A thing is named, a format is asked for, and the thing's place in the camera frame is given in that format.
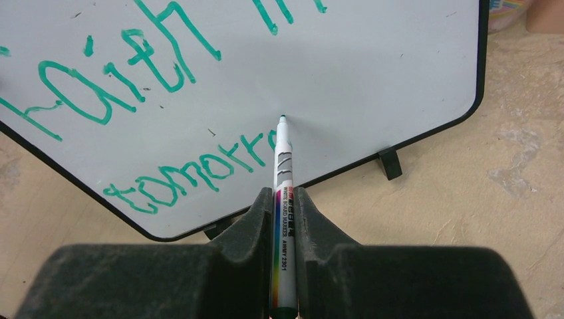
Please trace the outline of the white green whiteboard marker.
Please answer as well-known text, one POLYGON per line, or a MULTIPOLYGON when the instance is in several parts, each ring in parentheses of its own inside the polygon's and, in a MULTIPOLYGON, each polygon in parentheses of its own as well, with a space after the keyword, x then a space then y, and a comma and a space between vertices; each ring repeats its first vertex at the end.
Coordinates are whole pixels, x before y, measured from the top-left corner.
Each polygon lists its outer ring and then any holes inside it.
POLYGON ((270 317, 296 318, 298 296, 293 196, 293 149, 287 117, 277 125, 273 182, 273 256, 270 317))

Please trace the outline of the white whiteboard black frame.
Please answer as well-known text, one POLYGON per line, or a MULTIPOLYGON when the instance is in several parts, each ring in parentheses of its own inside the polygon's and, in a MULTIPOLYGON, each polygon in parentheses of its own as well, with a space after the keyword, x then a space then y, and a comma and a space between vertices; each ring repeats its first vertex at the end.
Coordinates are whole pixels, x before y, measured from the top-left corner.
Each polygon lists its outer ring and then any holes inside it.
POLYGON ((1 130, 144 236, 452 127, 484 91, 487 1, 2 1, 1 130))

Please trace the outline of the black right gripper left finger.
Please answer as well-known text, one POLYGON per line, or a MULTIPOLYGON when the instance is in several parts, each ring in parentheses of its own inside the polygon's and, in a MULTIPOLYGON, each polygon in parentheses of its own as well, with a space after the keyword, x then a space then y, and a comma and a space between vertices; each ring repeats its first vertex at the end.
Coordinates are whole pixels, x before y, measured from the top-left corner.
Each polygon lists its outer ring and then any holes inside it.
POLYGON ((17 318, 266 318, 272 191, 206 244, 68 245, 17 318))

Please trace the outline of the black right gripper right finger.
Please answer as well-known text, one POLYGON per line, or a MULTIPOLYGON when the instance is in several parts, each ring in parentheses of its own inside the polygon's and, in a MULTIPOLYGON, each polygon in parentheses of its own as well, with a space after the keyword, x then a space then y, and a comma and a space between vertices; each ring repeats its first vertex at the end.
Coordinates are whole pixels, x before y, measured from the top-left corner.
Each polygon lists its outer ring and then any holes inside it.
POLYGON ((294 191, 302 318, 532 318, 506 261, 485 247, 362 245, 294 191))

